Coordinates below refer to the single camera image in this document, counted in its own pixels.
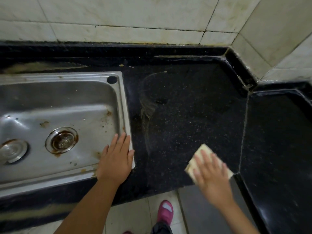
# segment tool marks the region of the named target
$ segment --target backsplash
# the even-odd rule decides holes
[[[312,0],[261,0],[232,47],[260,82],[312,79]]]
[[[0,40],[231,45],[261,0],[0,0]]]

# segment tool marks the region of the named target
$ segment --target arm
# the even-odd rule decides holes
[[[134,150],[129,150],[130,136],[116,134],[105,146],[96,176],[98,181],[64,219],[54,234],[101,234],[108,211],[120,184],[131,172]]]
[[[215,154],[211,154],[210,161],[203,150],[201,153],[204,162],[195,156],[199,171],[195,169],[194,175],[203,195],[220,211],[233,233],[259,234],[233,199],[226,164],[220,168]]]

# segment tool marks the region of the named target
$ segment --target pants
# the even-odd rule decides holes
[[[151,234],[172,234],[170,226],[164,222],[158,222],[152,228]]]

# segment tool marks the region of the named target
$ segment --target sponge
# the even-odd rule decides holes
[[[199,159],[200,159],[202,162],[203,162],[203,157],[202,157],[201,152],[200,152],[201,150],[203,150],[203,151],[208,155],[210,161],[212,161],[212,159],[211,159],[211,154],[213,153],[213,151],[212,151],[207,145],[202,144],[202,145],[199,147],[199,149],[195,152],[195,154],[199,157]],[[221,159],[219,159],[218,157],[216,157],[216,158],[217,158],[218,163],[219,163],[219,166],[220,166],[220,168],[221,168],[221,167],[222,167],[222,161],[221,161]],[[196,169],[196,170],[199,171],[198,166],[197,166],[197,163],[196,163],[196,161],[195,161],[195,158],[192,157],[192,159],[189,161],[189,164],[188,164],[188,165],[186,166],[186,168],[185,168],[185,172],[191,177],[191,179],[193,180],[193,182],[194,182],[195,184],[197,184],[196,178],[195,178],[194,173],[193,173],[194,169]],[[233,173],[230,169],[228,169],[228,179],[230,179],[230,178],[233,176],[233,174],[234,174],[234,173]]]

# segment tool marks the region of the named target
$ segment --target black granite countertop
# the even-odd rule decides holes
[[[0,58],[2,71],[28,62],[48,63],[49,72],[122,71],[136,167],[113,204],[192,184],[184,168],[206,143],[236,173],[261,233],[312,229],[309,84],[254,89],[248,71],[226,48],[3,44]],[[64,218],[95,182],[1,199],[0,230]],[[45,215],[15,218],[18,211],[34,210]]]

